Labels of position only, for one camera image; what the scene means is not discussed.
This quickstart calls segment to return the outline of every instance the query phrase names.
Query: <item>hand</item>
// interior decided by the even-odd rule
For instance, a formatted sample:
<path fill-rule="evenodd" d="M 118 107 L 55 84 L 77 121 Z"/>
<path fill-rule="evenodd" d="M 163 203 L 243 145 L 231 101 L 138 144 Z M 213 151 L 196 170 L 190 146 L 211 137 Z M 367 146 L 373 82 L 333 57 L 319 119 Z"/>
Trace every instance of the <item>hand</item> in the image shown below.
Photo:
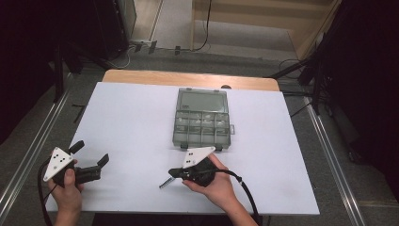
<path fill-rule="evenodd" d="M 211 153 L 208 157 L 220 170 L 229 170 L 214 154 Z M 206 187 L 199 186 L 188 180 L 184 180 L 183 184 L 188 186 L 191 190 L 205 195 L 208 200 L 219 206 L 226 212 L 234 226 L 257 225 L 246 208 L 237 200 L 229 174 L 217 172 L 213 182 Z"/>
<path fill-rule="evenodd" d="M 49 189 L 53 189 L 56 183 L 48 182 Z M 52 192 L 58 206 L 55 225 L 75 225 L 82 210 L 81 191 L 83 185 L 75 186 L 75 174 L 73 169 L 67 169 L 64 177 L 64 188 L 57 186 Z"/>
<path fill-rule="evenodd" d="M 228 168 L 225 167 L 213 153 L 211 153 L 208 158 L 220 170 L 228 170 Z M 217 172 L 213 182 L 206 187 L 199 186 L 188 180 L 184 180 L 183 184 L 188 186 L 191 190 L 205 195 L 208 200 L 222 208 L 224 211 L 226 211 L 228 206 L 238 202 L 232 188 L 230 175 L 224 172 Z"/>

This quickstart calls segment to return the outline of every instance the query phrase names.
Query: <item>plastic storage box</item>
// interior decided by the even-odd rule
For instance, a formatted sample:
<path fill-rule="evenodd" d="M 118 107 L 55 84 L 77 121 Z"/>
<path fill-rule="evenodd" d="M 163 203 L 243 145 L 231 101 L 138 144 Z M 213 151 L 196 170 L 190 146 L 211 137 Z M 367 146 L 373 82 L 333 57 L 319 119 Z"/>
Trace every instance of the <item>plastic storage box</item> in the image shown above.
<path fill-rule="evenodd" d="M 183 149 L 231 145 L 227 93 L 220 90 L 179 89 L 173 144 Z"/>

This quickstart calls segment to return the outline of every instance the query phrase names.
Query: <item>wooden table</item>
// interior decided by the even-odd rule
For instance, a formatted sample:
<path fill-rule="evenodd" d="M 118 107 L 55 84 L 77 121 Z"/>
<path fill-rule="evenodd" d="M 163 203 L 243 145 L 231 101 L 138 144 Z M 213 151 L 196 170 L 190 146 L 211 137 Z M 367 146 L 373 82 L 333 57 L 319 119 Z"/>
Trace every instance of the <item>wooden table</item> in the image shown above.
<path fill-rule="evenodd" d="M 227 76 L 205 73 L 109 70 L 105 73 L 103 82 L 205 87 L 215 89 L 220 89 L 222 86 L 227 85 L 232 89 L 279 91 L 277 81 L 272 78 Z"/>

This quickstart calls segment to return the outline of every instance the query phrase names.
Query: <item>metal rail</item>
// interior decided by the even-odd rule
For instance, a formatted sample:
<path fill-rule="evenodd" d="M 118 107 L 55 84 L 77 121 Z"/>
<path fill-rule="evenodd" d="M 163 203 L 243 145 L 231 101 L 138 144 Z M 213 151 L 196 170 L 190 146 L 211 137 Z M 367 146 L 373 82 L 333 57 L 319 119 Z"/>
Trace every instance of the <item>metal rail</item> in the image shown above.
<path fill-rule="evenodd" d="M 56 119 L 58 118 L 58 115 L 61 112 L 65 104 L 65 101 L 69 96 L 70 89 L 72 86 L 72 81 L 73 81 L 73 76 L 71 73 L 69 73 L 67 76 L 67 84 L 66 84 L 67 88 L 64 94 L 61 96 L 58 103 L 53 104 L 53 106 L 51 107 L 49 113 L 46 116 L 46 119 L 44 120 L 35 138 L 33 139 L 29 149 L 27 150 L 24 159 L 22 160 L 20 166 L 15 171 L 3 194 L 1 195 L 0 225 L 3 225 L 4 221 L 6 220 L 6 217 L 8 215 L 8 212 L 12 204 L 14 204 L 15 200 L 17 199 L 18 194 L 24 185 L 24 181 L 26 180 L 29 172 L 31 171 L 33 165 L 35 164 L 36 159 L 40 154 L 41 148 L 43 147 L 44 142 L 49 136 L 56 122 Z"/>
<path fill-rule="evenodd" d="M 310 102 L 310 98 L 306 97 L 304 101 L 305 104 L 308 104 Z M 343 204 L 346 208 L 352 225 L 365 226 L 366 223 L 364 221 L 363 215 L 359 210 L 358 202 L 356 201 L 356 198 L 353 195 L 348 182 L 346 181 L 343 169 L 341 168 L 340 163 L 338 162 L 338 158 L 335 155 L 334 149 L 331 145 L 331 142 L 329 141 L 323 122 L 320 119 L 320 116 L 316 115 L 310 105 L 308 106 L 308 112 L 311 116 L 311 121 L 313 122 L 314 129 L 320 139 L 320 143 L 325 152 L 327 162 L 329 164 L 329 167 L 331 168 L 335 183 L 337 184 L 338 190 L 340 191 L 341 197 L 343 198 Z"/>

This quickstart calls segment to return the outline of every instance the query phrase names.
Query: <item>white tabletop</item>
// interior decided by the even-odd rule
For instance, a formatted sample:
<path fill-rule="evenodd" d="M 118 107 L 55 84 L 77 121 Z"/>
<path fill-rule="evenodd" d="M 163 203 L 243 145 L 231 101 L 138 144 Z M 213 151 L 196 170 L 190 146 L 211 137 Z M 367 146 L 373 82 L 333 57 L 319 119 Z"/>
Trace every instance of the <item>white tabletop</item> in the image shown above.
<path fill-rule="evenodd" d="M 94 166 L 104 154 L 102 178 L 85 184 L 83 211 L 218 214 L 204 196 L 176 179 L 159 189 L 168 170 L 182 165 L 185 152 L 172 143 L 180 87 L 98 83 L 72 144 L 78 167 Z M 231 124 L 228 150 L 216 156 L 247 184 L 261 215 L 317 215 L 308 173 L 281 92 L 227 91 Z M 240 202 L 251 205 L 231 178 Z M 56 210 L 51 197 L 49 211 Z"/>

